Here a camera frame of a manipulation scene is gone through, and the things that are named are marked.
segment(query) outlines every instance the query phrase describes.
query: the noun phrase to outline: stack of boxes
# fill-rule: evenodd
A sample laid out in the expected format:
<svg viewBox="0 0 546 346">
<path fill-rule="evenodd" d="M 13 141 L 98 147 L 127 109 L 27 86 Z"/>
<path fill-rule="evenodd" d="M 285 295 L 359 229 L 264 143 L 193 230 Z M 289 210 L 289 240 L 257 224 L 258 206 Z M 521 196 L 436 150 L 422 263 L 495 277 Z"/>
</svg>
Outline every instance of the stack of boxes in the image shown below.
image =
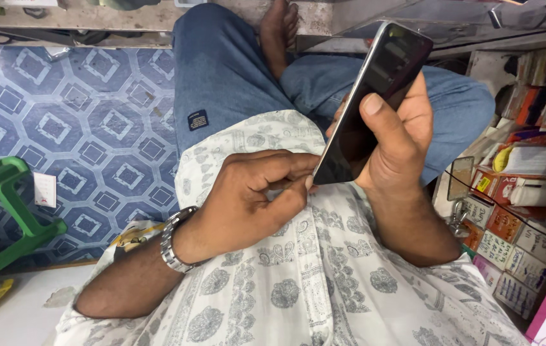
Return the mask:
<svg viewBox="0 0 546 346">
<path fill-rule="evenodd" d="M 526 184 L 546 180 L 476 170 L 472 194 L 465 200 L 469 214 L 464 223 L 470 235 L 464 247 L 474 255 L 489 292 L 529 319 L 539 293 L 546 289 L 546 208 L 510 206 L 512 189 Z"/>
</svg>

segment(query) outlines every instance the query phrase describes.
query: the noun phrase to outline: white floor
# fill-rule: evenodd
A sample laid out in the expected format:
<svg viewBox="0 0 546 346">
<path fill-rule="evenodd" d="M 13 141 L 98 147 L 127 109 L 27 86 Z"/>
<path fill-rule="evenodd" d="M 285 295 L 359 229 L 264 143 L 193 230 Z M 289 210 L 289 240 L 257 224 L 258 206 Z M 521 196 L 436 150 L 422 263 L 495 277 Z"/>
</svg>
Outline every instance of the white floor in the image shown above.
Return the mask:
<svg viewBox="0 0 546 346">
<path fill-rule="evenodd" d="M 53 345 L 55 325 L 64 307 L 47 308 L 44 307 L 46 301 L 62 288 L 78 289 L 93 267 L 84 265 L 0 276 L 15 279 L 10 291 L 0 300 L 0 345 Z"/>
</svg>

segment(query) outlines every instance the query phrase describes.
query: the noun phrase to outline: metal watch strap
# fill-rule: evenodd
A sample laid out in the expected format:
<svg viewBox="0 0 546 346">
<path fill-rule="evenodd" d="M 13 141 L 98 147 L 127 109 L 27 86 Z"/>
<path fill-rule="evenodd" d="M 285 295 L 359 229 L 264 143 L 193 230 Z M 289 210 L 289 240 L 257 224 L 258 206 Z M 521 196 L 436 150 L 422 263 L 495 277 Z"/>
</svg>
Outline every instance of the metal watch strap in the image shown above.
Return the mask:
<svg viewBox="0 0 546 346">
<path fill-rule="evenodd" d="M 168 220 L 166 220 L 166 223 L 164 225 L 164 229 L 162 230 L 161 234 L 161 256 L 166 262 L 166 264 L 169 265 L 169 267 L 175 271 L 179 271 L 181 273 L 187 273 L 190 270 L 194 269 L 195 267 L 198 267 L 200 263 L 193 263 L 193 264 L 187 264 L 183 263 L 180 259 L 177 258 L 175 255 L 175 252 L 173 251 L 173 235 L 175 234 L 175 230 L 177 227 L 179 227 L 183 222 L 185 222 L 187 219 L 192 217 L 194 213 L 198 210 L 197 206 L 187 207 L 184 209 L 179 210 L 178 212 L 171 215 Z"/>
</svg>

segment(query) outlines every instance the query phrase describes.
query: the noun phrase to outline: denim patch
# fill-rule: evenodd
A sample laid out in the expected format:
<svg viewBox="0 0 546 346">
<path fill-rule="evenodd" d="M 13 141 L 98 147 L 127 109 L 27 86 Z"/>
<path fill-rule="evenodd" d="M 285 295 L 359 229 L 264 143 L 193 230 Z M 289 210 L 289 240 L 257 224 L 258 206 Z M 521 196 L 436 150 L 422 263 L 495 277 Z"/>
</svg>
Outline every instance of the denim patch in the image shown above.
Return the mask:
<svg viewBox="0 0 546 346">
<path fill-rule="evenodd" d="M 209 124 L 207 112 L 205 110 L 195 111 L 187 116 L 187 123 L 190 127 L 190 131 L 207 126 Z"/>
</svg>

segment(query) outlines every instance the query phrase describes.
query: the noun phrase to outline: white printed shirt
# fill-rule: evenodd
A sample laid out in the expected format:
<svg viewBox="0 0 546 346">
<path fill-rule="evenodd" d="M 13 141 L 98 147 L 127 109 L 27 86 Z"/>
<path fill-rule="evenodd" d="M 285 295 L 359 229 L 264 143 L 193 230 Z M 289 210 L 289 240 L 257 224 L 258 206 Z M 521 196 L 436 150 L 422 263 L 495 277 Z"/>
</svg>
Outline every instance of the white printed shirt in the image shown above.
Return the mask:
<svg viewBox="0 0 546 346">
<path fill-rule="evenodd" d="M 182 154 L 179 206 L 202 205 L 229 154 L 321 154 L 324 146 L 318 127 L 297 111 L 239 122 Z M 354 186 L 321 186 L 274 235 L 188 273 L 148 317 L 90 319 L 70 305 L 55 345 L 527 344 L 467 255 L 417 268 L 383 248 Z M 92 277 L 111 259 L 105 254 Z"/>
</svg>

